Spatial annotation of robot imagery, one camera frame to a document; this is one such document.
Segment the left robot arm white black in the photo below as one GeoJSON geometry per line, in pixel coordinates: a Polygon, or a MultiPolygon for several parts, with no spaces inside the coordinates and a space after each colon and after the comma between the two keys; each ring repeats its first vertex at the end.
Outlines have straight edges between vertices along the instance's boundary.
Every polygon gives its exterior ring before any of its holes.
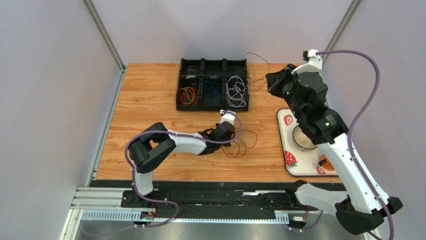
{"type": "Polygon", "coordinates": [[[234,123],[222,121],[215,128],[193,134],[167,129],[157,122],[127,143],[124,156],[132,171],[132,190],[139,201],[154,190],[154,170],[172,153],[210,155],[222,146],[229,147],[235,137],[234,123]]]}

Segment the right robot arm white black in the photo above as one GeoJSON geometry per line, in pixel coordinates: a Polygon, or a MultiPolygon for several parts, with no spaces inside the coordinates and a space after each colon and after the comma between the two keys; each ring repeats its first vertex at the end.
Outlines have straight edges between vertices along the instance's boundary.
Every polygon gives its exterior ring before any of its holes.
{"type": "Polygon", "coordinates": [[[301,131],[326,156],[345,187],[345,192],[334,192],[298,180],[286,189],[290,205],[311,206],[331,214],[353,235],[390,220],[403,203],[381,189],[349,144],[344,120],[325,104],[328,86],[320,74],[297,73],[289,64],[265,78],[268,92],[285,100],[301,131]]]}

